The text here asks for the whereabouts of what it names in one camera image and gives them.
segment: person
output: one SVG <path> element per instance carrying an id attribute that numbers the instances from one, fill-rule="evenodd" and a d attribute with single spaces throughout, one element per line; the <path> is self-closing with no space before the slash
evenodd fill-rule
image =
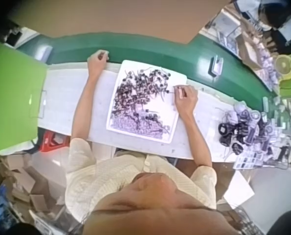
<path id="1" fill-rule="evenodd" d="M 96 163 L 86 139 L 94 90 L 108 58 L 108 51 L 99 50 L 88 59 L 89 77 L 72 124 L 65 201 L 83 224 L 82 234 L 238 234 L 216 211 L 217 176 L 193 116 L 198 94 L 192 86 L 175 88 L 175 106 L 193 160 L 179 160 L 176 168 L 163 157 L 122 150 Z"/>

